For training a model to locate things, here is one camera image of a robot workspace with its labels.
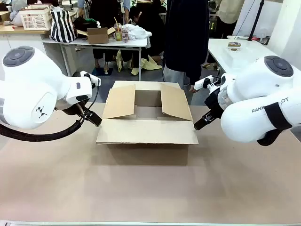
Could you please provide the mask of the small open cardboard box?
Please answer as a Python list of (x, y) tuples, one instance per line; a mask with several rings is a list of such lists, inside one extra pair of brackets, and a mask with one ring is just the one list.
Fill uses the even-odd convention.
[(109, 35), (115, 33), (115, 29), (111, 28), (88, 28), (87, 31), (77, 29), (77, 33), (87, 36), (87, 41), (91, 45), (109, 43)]

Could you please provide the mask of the person in beige top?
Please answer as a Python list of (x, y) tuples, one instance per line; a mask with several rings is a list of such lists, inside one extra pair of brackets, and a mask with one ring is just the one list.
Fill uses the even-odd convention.
[(240, 15), (245, 0), (216, 0), (218, 16), (226, 24), (235, 23)]

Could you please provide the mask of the white crumpled cloth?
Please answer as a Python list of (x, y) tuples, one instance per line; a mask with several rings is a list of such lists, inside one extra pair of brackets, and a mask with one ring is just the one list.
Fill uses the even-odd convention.
[(128, 31), (129, 40), (142, 40), (152, 36), (152, 33), (139, 27), (138, 25), (126, 24), (123, 26)]

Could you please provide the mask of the wooden-topped white cabinet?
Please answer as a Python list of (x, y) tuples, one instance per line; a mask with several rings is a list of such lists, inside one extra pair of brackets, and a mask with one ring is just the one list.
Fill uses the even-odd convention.
[(39, 49), (52, 59), (66, 76), (76, 72), (74, 50), (50, 38), (50, 31), (25, 30), (14, 25), (0, 25), (0, 75), (3, 64), (16, 66), (28, 61), (34, 49)]

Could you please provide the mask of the dark clothing pile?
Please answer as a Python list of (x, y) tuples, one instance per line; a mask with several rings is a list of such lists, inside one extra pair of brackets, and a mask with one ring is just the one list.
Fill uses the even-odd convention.
[(89, 28), (100, 28), (100, 23), (92, 18), (83, 18), (79, 16), (73, 22), (77, 30), (87, 32)]

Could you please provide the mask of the crouching person in black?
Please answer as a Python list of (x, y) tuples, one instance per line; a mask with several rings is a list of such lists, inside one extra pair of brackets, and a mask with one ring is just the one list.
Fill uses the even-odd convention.
[(155, 62), (160, 62), (165, 48), (165, 24), (157, 10), (153, 8), (141, 9), (137, 6), (130, 8), (129, 17), (136, 25), (151, 32), (150, 48), (145, 50)]

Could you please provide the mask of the black white striped bag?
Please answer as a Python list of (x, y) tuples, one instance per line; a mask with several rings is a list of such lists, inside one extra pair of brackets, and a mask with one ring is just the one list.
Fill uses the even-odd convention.
[(52, 7), (50, 13), (52, 16), (50, 38), (60, 43), (73, 42), (77, 38), (77, 30), (70, 13), (61, 7)]

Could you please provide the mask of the white plastic lattice basket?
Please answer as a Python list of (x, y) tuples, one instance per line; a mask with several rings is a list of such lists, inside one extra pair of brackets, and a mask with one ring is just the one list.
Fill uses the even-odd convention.
[(51, 30), (52, 4), (30, 4), (19, 10), (23, 27), (29, 31), (49, 31)]

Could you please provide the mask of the white plastic bag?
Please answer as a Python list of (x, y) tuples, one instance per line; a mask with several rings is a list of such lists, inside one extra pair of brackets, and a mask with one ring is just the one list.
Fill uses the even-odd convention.
[(12, 0), (11, 1), (11, 14), (10, 14), (10, 24), (23, 27), (23, 22), (19, 11), (27, 7), (27, 0)]

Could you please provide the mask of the black tripod stand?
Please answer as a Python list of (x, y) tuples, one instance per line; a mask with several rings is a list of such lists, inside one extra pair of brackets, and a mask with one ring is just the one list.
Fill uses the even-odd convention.
[(258, 23), (258, 20), (259, 20), (259, 17), (260, 17), (260, 14), (261, 14), (261, 11), (262, 11), (262, 8), (263, 8), (263, 5), (264, 5), (264, 1), (265, 1), (265, 0), (261, 0), (261, 1), (260, 1), (260, 5), (259, 5), (259, 8), (258, 8), (256, 17), (255, 17), (255, 20), (254, 20), (254, 23), (253, 23), (251, 32), (250, 32), (249, 37), (248, 37), (248, 39), (247, 39), (248, 41), (252, 41), (253, 34), (254, 34), (255, 28), (256, 28), (256, 26), (257, 26), (257, 23)]

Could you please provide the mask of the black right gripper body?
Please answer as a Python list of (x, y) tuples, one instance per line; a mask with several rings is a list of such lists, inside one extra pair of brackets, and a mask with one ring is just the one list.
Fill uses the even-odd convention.
[(222, 115), (222, 113), (224, 112), (218, 102), (219, 93), (220, 88), (217, 88), (205, 99), (205, 105), (210, 109), (209, 112), (211, 115)]

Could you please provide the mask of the standing person in black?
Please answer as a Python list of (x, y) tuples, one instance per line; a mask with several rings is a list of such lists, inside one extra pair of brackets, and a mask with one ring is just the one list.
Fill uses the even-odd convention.
[[(117, 0), (92, 0), (89, 18), (100, 23), (102, 28), (111, 28), (115, 24), (114, 17), (118, 15)], [(104, 73), (109, 70), (108, 63), (113, 60), (115, 50), (110, 49), (93, 49), (95, 59), (95, 68), (100, 68), (99, 60), (104, 56)]]

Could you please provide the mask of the person in dark sweatshirt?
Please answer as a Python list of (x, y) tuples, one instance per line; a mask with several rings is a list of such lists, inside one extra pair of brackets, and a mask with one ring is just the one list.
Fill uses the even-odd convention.
[(208, 0), (167, 0), (165, 29), (164, 80), (178, 83), (190, 103), (190, 85), (200, 79), (207, 57)]

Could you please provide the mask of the yellow bag on floor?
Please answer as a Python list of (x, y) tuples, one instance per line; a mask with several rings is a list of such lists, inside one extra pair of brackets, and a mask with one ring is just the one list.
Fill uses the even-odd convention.
[[(158, 65), (151, 56), (148, 55), (148, 59), (142, 58), (142, 69), (151, 71), (151, 70), (157, 70), (161, 68), (162, 66)], [(139, 66), (134, 66), (132, 68), (131, 74), (133, 76), (137, 76), (139, 74)]]

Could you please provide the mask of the large brown cardboard box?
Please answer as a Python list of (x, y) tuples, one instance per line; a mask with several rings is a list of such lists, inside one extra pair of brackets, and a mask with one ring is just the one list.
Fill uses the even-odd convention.
[(115, 81), (90, 150), (95, 167), (188, 165), (202, 149), (184, 91), (176, 83)]

